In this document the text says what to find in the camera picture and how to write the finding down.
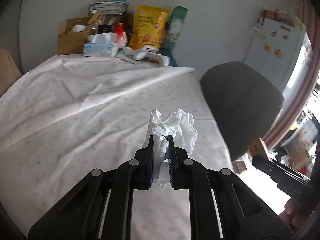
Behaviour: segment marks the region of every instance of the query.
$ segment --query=pink curtain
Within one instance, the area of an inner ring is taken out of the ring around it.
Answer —
[[[298,0],[297,16],[307,27],[307,34],[313,50],[313,57],[310,63],[309,72],[301,86],[300,93],[293,101],[291,107],[265,138],[268,149],[272,149],[276,146],[286,134],[292,123],[300,115],[318,79],[320,69],[320,18],[309,0]]]

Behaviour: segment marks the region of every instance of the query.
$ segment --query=hand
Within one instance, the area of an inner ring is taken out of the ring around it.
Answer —
[[[279,217],[291,228],[293,233],[297,233],[307,223],[312,210],[303,207],[293,198],[284,205],[284,211]]]

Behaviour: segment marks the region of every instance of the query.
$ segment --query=gray wall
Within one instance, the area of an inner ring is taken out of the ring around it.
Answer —
[[[18,27],[21,0],[10,0],[0,16],[0,48],[10,51],[15,64],[20,67]]]
[[[99,0],[25,0],[21,12],[20,46],[25,72],[57,52],[57,23],[86,16],[88,4]],[[243,60],[261,8],[289,11],[289,0],[131,0],[138,4],[189,9],[174,56],[180,66],[194,67],[199,77],[214,65]]]

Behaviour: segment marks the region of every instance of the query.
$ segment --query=wire basket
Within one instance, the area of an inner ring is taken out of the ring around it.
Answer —
[[[89,15],[93,10],[103,13],[104,15],[122,15],[125,13],[127,5],[125,2],[97,2],[89,4]]]

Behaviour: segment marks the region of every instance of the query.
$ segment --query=blue tissue box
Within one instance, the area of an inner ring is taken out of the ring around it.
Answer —
[[[86,43],[83,55],[86,57],[114,57],[118,52],[116,43]]]

